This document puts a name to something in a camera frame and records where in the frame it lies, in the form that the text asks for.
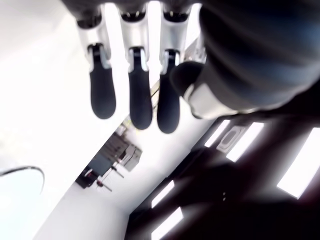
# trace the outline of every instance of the black fingertip pad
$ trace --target black fingertip pad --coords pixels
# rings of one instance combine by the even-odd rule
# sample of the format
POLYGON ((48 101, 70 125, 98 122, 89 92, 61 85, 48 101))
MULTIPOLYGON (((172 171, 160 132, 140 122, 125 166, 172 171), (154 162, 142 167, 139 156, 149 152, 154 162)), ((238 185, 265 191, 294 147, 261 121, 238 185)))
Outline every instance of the black fingertip pad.
POLYGON ((94 63, 90 72, 91 106, 100 119, 110 118, 116 111, 116 94, 112 77, 112 68, 103 68, 100 61, 94 63))
POLYGON ((197 81, 203 67, 202 63, 186 61, 172 69, 170 82, 179 96, 183 97, 188 87, 197 81))
POLYGON ((172 87, 169 74, 160 75, 159 102, 157 122, 159 129, 165 134, 173 133, 179 124, 179 95, 172 87))
POLYGON ((153 116, 150 95, 149 72, 136 68, 129 73, 130 118, 139 130, 147 129, 153 116))

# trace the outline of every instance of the ceiling light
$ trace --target ceiling light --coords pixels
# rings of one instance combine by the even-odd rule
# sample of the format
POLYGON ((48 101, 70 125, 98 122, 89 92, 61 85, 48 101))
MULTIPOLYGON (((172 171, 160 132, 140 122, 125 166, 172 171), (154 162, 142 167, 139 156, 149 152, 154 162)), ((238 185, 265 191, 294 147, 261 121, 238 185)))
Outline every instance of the ceiling light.
POLYGON ((297 199, 302 195, 320 166, 319 143, 320 128, 314 128, 278 188, 297 199))
POLYGON ((263 127, 263 123, 252 123, 249 129, 243 134, 243 136, 240 138, 240 140, 236 143, 236 145, 232 148, 232 150, 228 153, 226 157, 231 161, 236 162, 246 151, 246 149, 250 146, 250 144, 255 140, 255 138, 258 136, 263 127))
POLYGON ((151 233, 151 240, 160 240, 184 218, 181 208, 178 207, 161 225, 151 233))
POLYGON ((230 123, 230 120, 224 120, 220 126, 215 130, 215 132, 211 135, 211 137, 206 141, 204 146, 207 148, 210 148, 212 144, 217 140, 217 138, 220 136, 220 134, 225 130, 225 128, 228 126, 230 123))
POLYGON ((151 208, 154 208, 173 188, 175 183, 172 180, 167 186, 152 200, 151 208))

